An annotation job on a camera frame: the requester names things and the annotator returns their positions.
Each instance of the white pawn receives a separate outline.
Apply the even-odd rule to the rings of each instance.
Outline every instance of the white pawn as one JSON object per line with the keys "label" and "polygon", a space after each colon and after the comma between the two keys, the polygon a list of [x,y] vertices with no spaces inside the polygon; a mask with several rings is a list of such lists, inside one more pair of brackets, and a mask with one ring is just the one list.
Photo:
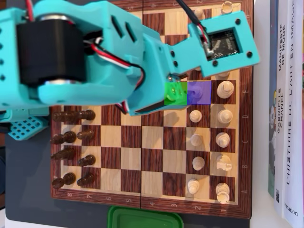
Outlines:
{"label": "white pawn", "polygon": [[195,157],[192,161],[192,165],[196,171],[199,171],[204,167],[205,160],[202,157]]}
{"label": "white pawn", "polygon": [[188,181],[188,191],[190,194],[194,195],[199,191],[200,183],[196,179],[191,179]]}
{"label": "white pawn", "polygon": [[201,120],[202,115],[200,111],[194,110],[190,113],[189,117],[192,122],[197,123]]}
{"label": "white pawn", "polygon": [[220,98],[226,99],[233,94],[234,86],[230,81],[224,81],[219,84],[217,94]]}
{"label": "white pawn", "polygon": [[230,189],[229,186],[225,183],[220,183],[216,186],[215,192],[217,194],[218,201],[222,204],[225,204],[229,201],[229,193]]}
{"label": "white pawn", "polygon": [[217,169],[222,169],[223,171],[232,170],[231,159],[227,155],[219,155],[217,157]]}
{"label": "white pawn", "polygon": [[222,15],[224,14],[229,14],[229,13],[232,13],[232,10],[233,10],[233,5],[232,5],[232,2],[230,1],[225,1],[223,4],[222,4],[222,7],[221,7],[221,13]]}
{"label": "white pawn", "polygon": [[194,134],[190,138],[192,146],[199,146],[203,143],[203,139],[199,134]]}
{"label": "white pawn", "polygon": [[233,114],[231,111],[229,110],[221,110],[219,113],[218,113],[218,121],[222,124],[228,124],[231,122],[233,118]]}
{"label": "white pawn", "polygon": [[219,145],[222,148],[225,148],[230,143],[230,137],[227,133],[221,132],[221,133],[218,133],[215,141],[216,141],[217,145]]}

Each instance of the green lid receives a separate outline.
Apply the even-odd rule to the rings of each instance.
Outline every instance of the green lid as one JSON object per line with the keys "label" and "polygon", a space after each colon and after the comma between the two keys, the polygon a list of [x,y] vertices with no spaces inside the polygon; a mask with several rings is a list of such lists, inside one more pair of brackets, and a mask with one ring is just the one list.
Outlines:
{"label": "green lid", "polygon": [[183,228],[176,213],[148,211],[133,208],[111,207],[107,228]]}

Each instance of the chessboard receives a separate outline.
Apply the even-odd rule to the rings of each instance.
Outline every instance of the chessboard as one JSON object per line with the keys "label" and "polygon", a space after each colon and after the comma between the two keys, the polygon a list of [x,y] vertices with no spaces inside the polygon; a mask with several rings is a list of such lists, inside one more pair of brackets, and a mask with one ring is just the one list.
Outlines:
{"label": "chessboard", "polygon": [[[114,1],[121,8],[140,17],[142,23],[157,32],[164,43],[174,45],[188,37],[186,13],[174,0]],[[186,0],[192,10],[203,9],[205,17],[221,14],[219,0]],[[231,1],[233,11],[242,10],[252,29],[253,1]],[[51,179],[73,173],[76,181],[60,189],[51,187],[53,198],[91,203],[162,210],[180,213],[251,218],[252,179],[252,68],[234,70],[226,77],[203,78],[199,69],[189,71],[183,81],[211,84],[210,104],[194,104],[178,111],[161,111],[149,115],[124,115],[114,106],[55,106],[52,113],[93,110],[94,120],[52,121],[52,135],[92,130],[91,140],[52,145],[52,154],[72,148],[75,156],[68,161],[51,161]],[[233,94],[223,99],[217,95],[220,83],[229,81]],[[221,123],[218,113],[229,110],[233,118]],[[191,121],[192,111],[201,120]],[[226,133],[229,145],[217,144],[217,135]],[[194,146],[193,135],[201,136]],[[96,161],[85,167],[78,161],[93,155]],[[194,169],[193,160],[203,159]],[[229,160],[232,169],[219,169],[219,158]],[[79,187],[77,180],[88,174],[95,181]],[[195,193],[189,188],[194,181]],[[225,185],[225,203],[220,203],[218,188]]]}

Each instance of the chess piece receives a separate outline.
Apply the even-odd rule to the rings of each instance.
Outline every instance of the chess piece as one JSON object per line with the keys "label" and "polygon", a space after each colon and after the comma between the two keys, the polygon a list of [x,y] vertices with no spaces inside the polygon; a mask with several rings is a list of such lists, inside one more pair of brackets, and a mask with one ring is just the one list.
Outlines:
{"label": "chess piece", "polygon": [[202,157],[195,157],[192,161],[192,165],[196,171],[199,171],[204,167],[205,160]]}
{"label": "chess piece", "polygon": [[83,187],[87,184],[91,184],[94,182],[94,175],[89,173],[85,176],[83,176],[82,178],[80,178],[78,181],[77,181],[77,185],[80,186],[80,187]]}
{"label": "chess piece", "polygon": [[192,122],[197,123],[201,120],[202,115],[200,111],[194,110],[190,113],[189,117]]}
{"label": "chess piece", "polygon": [[72,131],[66,132],[64,134],[56,134],[51,138],[51,144],[63,144],[63,143],[73,143],[76,140],[76,134]]}
{"label": "chess piece", "polygon": [[74,149],[65,148],[65,149],[53,154],[51,156],[51,159],[53,159],[53,160],[62,160],[62,159],[71,160],[74,158],[74,155],[75,155]]}
{"label": "chess piece", "polygon": [[199,134],[194,134],[190,138],[192,146],[199,146],[203,143],[203,139]]}
{"label": "chess piece", "polygon": [[65,184],[70,185],[73,184],[76,180],[76,176],[73,173],[67,173],[64,175],[63,178],[57,178],[52,181],[52,186],[54,189],[60,189],[62,188]]}
{"label": "chess piece", "polygon": [[88,165],[94,165],[94,163],[96,162],[96,158],[93,155],[88,155],[85,158],[82,158],[78,161],[78,165],[79,166],[88,166]]}
{"label": "chess piece", "polygon": [[190,181],[188,181],[187,186],[188,186],[189,193],[194,195],[195,193],[197,193],[199,191],[200,183],[196,179],[191,179]]}
{"label": "chess piece", "polygon": [[222,204],[225,204],[229,201],[229,186],[225,183],[220,183],[216,186],[215,192],[217,194],[218,201]]}
{"label": "chess piece", "polygon": [[216,141],[217,145],[219,145],[222,148],[225,148],[230,143],[230,137],[227,133],[221,132],[221,133],[218,133],[215,141]]}
{"label": "chess piece", "polygon": [[217,94],[220,98],[226,99],[233,94],[234,86],[230,81],[224,81],[219,84]]}
{"label": "chess piece", "polygon": [[225,109],[225,110],[221,110],[218,113],[218,121],[222,124],[228,124],[231,122],[233,118],[233,114],[231,111]]}
{"label": "chess piece", "polygon": [[94,120],[96,114],[93,110],[80,111],[77,113],[79,119],[83,120]]}
{"label": "chess piece", "polygon": [[227,155],[219,155],[217,157],[217,169],[222,169],[223,171],[232,170],[231,159]]}
{"label": "chess piece", "polygon": [[94,132],[90,129],[86,130],[86,131],[83,131],[83,132],[79,132],[77,134],[77,138],[80,139],[80,140],[83,140],[83,139],[88,139],[88,140],[91,140],[94,138]]}
{"label": "chess piece", "polygon": [[223,4],[222,4],[222,7],[221,7],[221,13],[222,15],[224,14],[229,14],[229,13],[232,13],[232,10],[233,10],[233,5],[232,5],[232,2],[230,1],[225,1]]}

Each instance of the robotic arm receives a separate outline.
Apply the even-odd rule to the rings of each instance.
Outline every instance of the robotic arm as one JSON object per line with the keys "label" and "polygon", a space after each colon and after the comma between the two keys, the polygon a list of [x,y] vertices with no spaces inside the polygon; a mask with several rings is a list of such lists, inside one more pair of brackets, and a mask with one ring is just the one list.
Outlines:
{"label": "robotic arm", "polygon": [[200,67],[206,77],[259,62],[243,12],[191,23],[174,46],[107,1],[41,0],[33,19],[0,12],[0,123],[46,116],[53,105],[116,104],[130,115],[183,109],[187,93],[176,91],[187,71]]}

